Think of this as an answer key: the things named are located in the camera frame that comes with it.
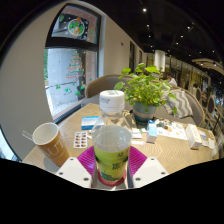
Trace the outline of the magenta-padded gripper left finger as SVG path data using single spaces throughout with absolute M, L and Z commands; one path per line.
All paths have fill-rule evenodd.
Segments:
M 84 188 L 90 188 L 96 170 L 94 148 L 86 149 L 78 157 L 69 157 L 56 175 Z

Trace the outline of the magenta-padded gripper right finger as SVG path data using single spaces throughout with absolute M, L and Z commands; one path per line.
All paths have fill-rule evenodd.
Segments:
M 129 154 L 129 187 L 140 188 L 168 175 L 155 157 L 147 157 L 135 147 Z

